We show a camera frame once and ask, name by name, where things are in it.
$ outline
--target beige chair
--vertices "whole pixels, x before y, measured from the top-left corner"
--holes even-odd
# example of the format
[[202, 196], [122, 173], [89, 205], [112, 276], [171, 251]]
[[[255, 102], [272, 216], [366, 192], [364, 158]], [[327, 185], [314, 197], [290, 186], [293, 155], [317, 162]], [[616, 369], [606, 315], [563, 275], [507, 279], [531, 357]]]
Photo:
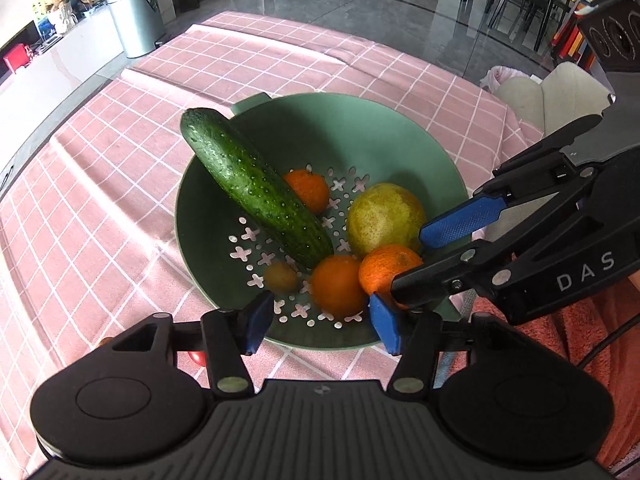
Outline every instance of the beige chair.
[[[609, 89], [574, 63], [558, 65], [542, 83], [528, 77], [512, 77], [495, 92], [521, 120], [533, 124], [547, 136], [571, 121], [599, 114], [609, 106]], [[493, 241], [540, 208], [550, 196], [502, 212], [487, 226], [485, 238]]]

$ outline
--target gray tile floor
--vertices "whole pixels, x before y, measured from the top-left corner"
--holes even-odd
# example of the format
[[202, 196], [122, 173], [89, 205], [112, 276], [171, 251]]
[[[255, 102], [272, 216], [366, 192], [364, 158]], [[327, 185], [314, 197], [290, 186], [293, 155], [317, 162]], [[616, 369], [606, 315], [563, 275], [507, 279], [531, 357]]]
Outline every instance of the gray tile floor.
[[[224, 10], [265, 14], [304, 23], [316, 23], [391, 46], [399, 51], [436, 64], [473, 83], [495, 65], [517, 68], [545, 77], [553, 68], [548, 54], [533, 52], [539, 21], [529, 31], [509, 31], [518, 15], [518, 6], [508, 3], [496, 28], [488, 30], [484, 21], [486, 0], [205, 0], [200, 8], [178, 15], [166, 27], [167, 37], [175, 37], [193, 23]], [[50, 135], [80, 105], [136, 60], [121, 54], [102, 67], [65, 100], [24, 143], [0, 176], [9, 177], [0, 187], [0, 198], [20, 169], [46, 143]]]

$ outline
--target fuzzy red fabric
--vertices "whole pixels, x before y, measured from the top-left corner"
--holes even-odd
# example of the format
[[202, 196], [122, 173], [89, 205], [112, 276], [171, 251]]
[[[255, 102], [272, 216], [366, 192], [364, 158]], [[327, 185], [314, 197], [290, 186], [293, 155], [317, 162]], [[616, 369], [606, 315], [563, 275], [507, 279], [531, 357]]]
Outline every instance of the fuzzy red fabric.
[[[478, 298], [474, 312], [489, 312], [504, 319], [485, 298]], [[558, 312], [518, 327], [527, 336], [569, 359], [580, 360], [610, 332], [640, 312], [640, 292], [623, 280], [603, 292]], [[640, 442], [640, 325], [600, 352], [585, 371], [599, 380], [613, 397], [613, 426], [597, 460], [609, 468], [626, 457]], [[459, 354], [453, 371], [465, 366]]]

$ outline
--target green plastic colander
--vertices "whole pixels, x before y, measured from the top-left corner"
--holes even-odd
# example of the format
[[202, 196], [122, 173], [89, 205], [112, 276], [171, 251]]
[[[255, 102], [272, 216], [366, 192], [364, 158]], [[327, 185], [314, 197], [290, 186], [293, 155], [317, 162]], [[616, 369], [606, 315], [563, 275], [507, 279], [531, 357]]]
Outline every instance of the green plastic colander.
[[[336, 254], [350, 250], [345, 228], [348, 208], [367, 186], [393, 182], [407, 188], [420, 199], [429, 218], [467, 199], [458, 170], [433, 137], [373, 101], [330, 93], [272, 100], [261, 93], [232, 110], [234, 126], [276, 171], [284, 174], [306, 167], [325, 177], [331, 202], [320, 218]], [[263, 288], [262, 273], [271, 261], [292, 262], [195, 156], [178, 190], [175, 230], [195, 283], [220, 308], [245, 306]], [[366, 314], [345, 320], [323, 314], [308, 293], [306, 270], [298, 270], [300, 291], [276, 296], [269, 339], [311, 349], [357, 348], [378, 341]], [[444, 319], [458, 318], [448, 298], [433, 306]]]

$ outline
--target pink plastic bag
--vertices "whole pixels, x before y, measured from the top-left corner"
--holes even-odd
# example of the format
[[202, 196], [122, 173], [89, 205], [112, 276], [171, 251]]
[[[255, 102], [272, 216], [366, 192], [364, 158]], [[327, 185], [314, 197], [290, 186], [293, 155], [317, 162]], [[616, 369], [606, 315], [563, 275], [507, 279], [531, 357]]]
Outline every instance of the pink plastic bag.
[[507, 79], [516, 76], [529, 77], [524, 72], [509, 68], [508, 66], [494, 66], [486, 73], [486, 76], [480, 80], [480, 88], [487, 88], [489, 92], [493, 94]]

